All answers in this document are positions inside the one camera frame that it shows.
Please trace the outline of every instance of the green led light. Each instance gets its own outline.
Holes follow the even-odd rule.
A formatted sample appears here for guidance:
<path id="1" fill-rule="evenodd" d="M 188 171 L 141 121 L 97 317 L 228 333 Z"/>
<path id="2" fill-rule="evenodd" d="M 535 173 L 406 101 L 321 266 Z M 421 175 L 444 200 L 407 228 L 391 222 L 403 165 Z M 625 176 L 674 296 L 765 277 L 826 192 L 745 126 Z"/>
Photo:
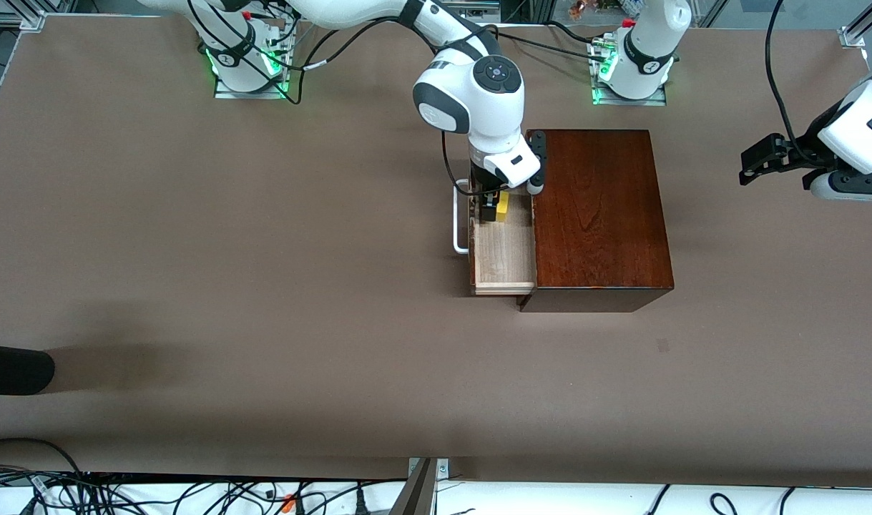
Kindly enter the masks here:
<path id="1" fill-rule="evenodd" d="M 219 77 L 220 73 L 216 71 L 216 62 L 213 61 L 213 56 L 211 56 L 209 52 L 207 52 L 207 61 L 210 62 L 211 72 Z"/>
<path id="2" fill-rule="evenodd" d="M 265 62 L 267 72 L 269 72 L 271 76 L 278 74 L 281 69 L 283 69 L 282 66 L 280 66 L 280 63 L 271 61 L 271 59 L 267 57 L 267 54 L 263 52 L 261 52 L 261 59 Z"/>
<path id="3" fill-rule="evenodd" d="M 617 66 L 617 53 L 610 52 L 608 58 L 604 60 L 602 63 L 602 69 L 600 69 L 599 78 L 602 81 L 609 81 L 610 77 L 613 76 L 613 69 Z"/>

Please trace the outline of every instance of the wooden drawer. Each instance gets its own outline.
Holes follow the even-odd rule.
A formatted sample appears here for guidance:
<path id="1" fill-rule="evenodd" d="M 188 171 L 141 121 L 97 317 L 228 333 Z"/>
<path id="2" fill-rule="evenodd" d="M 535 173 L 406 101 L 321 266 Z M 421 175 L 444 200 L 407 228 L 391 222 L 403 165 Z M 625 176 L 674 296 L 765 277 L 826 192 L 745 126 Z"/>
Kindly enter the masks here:
<path id="1" fill-rule="evenodd" d="M 481 222 L 469 200 L 469 259 L 474 295 L 528 295 L 534 290 L 534 223 L 531 195 L 510 192 L 505 222 Z"/>
<path id="2" fill-rule="evenodd" d="M 469 203 L 475 295 L 523 312 L 629 313 L 674 289 L 652 141 L 642 130 L 529 131 L 544 138 L 540 195 L 511 192 L 505 222 Z"/>

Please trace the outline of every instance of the open drawer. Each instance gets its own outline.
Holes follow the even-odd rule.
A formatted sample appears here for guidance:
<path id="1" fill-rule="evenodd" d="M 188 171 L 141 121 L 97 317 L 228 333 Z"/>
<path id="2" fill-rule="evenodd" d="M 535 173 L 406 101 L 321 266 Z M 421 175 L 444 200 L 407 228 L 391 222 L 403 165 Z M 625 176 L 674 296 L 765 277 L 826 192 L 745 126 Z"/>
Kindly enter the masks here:
<path id="1" fill-rule="evenodd" d="M 534 289 L 534 218 L 531 195 L 509 192 L 504 222 L 479 221 L 474 198 L 468 198 L 468 246 L 474 295 L 528 295 Z"/>

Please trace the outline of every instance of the yellow block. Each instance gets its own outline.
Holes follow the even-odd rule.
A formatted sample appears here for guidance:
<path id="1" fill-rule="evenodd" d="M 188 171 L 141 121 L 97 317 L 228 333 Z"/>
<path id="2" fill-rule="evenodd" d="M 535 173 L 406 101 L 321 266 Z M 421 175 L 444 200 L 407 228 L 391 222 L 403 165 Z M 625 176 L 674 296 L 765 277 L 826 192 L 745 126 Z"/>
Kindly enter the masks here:
<path id="1" fill-rule="evenodd" d="M 499 192 L 499 203 L 496 205 L 496 221 L 505 222 L 505 215 L 509 212 L 509 192 Z"/>

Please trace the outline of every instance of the robot control buttons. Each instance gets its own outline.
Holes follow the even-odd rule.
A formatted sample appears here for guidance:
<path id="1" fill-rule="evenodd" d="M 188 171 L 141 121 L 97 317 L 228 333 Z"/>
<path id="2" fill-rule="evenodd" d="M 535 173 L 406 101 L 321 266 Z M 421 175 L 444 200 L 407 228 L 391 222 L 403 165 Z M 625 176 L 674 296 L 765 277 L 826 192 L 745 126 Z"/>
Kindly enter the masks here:
<path id="1" fill-rule="evenodd" d="M 474 65 L 474 79 L 489 92 L 516 92 L 521 87 L 521 73 L 515 63 L 502 56 L 485 56 Z"/>

